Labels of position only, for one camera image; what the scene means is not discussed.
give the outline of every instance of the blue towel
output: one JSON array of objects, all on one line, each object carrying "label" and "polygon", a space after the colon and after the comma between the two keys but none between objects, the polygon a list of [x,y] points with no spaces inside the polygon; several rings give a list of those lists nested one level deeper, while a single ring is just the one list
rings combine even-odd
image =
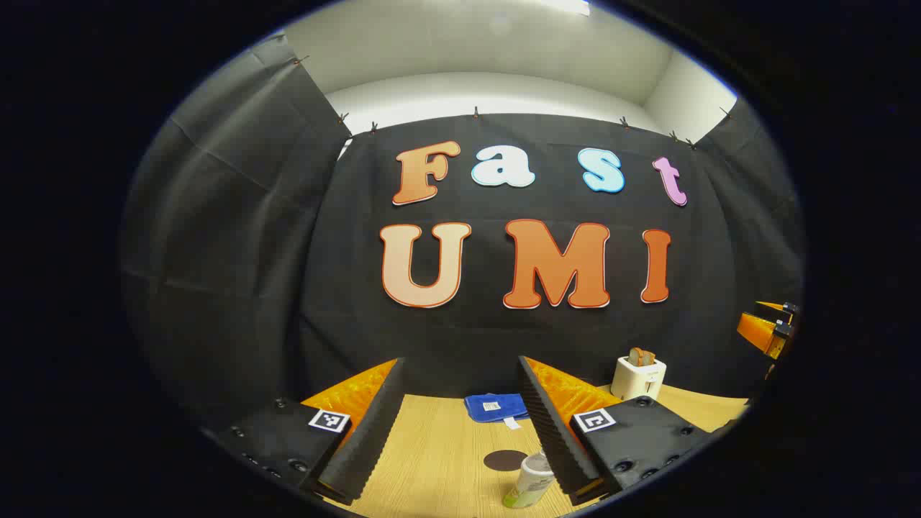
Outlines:
[{"label": "blue towel", "polygon": [[478,423],[492,423],[505,418],[528,418],[528,409],[520,394],[468,395],[463,399],[463,404],[470,418]]}]

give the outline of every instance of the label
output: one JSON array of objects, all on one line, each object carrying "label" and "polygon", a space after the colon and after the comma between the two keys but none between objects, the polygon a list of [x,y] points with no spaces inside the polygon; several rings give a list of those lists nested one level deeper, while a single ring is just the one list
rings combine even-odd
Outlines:
[{"label": "label", "polygon": [[617,423],[617,421],[611,417],[611,414],[609,414],[608,411],[604,408],[591,410],[589,412],[582,412],[581,414],[574,414],[573,417],[576,418],[576,423],[578,423],[578,426],[582,429],[582,431],[586,433],[602,428],[607,428]]},{"label": "label", "polygon": [[528,485],[528,491],[540,491],[549,486],[554,480],[552,478],[545,478],[543,480],[538,480],[533,484]]},{"label": "label", "polygon": [[348,422],[349,418],[350,416],[348,414],[340,414],[339,412],[333,412],[331,410],[320,410],[314,414],[313,419],[307,424],[313,428],[319,428],[320,430],[339,433],[345,428],[345,423]]}]

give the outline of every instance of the screw hole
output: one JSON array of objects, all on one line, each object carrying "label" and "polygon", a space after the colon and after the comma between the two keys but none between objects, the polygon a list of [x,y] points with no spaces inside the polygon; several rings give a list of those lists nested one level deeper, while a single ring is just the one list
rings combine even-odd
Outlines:
[{"label": "screw hole", "polygon": [[629,471],[631,468],[633,468],[633,466],[634,464],[630,461],[622,461],[614,466],[614,471],[617,473],[623,473],[624,471]]},{"label": "screw hole", "polygon": [[291,461],[288,463],[288,465],[290,465],[291,469],[295,471],[299,471],[301,473],[307,473],[307,465],[298,460]]}]

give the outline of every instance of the wooden table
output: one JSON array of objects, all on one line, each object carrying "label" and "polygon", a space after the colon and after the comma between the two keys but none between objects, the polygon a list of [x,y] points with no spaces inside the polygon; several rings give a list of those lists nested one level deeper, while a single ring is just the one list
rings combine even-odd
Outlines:
[{"label": "wooden table", "polygon": [[[745,401],[667,385],[659,393],[662,405],[706,431],[738,417]],[[351,506],[327,501],[369,518],[555,518],[595,503],[574,507],[552,484],[531,507],[502,505],[518,471],[495,471],[483,459],[496,450],[537,452],[530,419],[518,424],[511,430],[503,422],[474,422],[462,399],[407,395],[362,497]]]}]

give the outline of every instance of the dark circle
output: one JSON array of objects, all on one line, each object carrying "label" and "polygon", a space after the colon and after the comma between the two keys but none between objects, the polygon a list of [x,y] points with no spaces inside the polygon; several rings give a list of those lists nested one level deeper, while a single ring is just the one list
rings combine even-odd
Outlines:
[{"label": "dark circle", "polygon": [[521,461],[527,456],[516,450],[499,450],[483,457],[483,464],[495,471],[515,471],[521,468]]},{"label": "dark circle", "polygon": [[631,461],[622,461],[614,466],[614,471],[623,473],[624,471],[629,471],[631,468],[633,468],[633,463]]},{"label": "dark circle", "polygon": [[307,465],[298,460],[291,461],[288,463],[288,465],[291,466],[291,469],[297,470],[301,473],[307,473]]}]

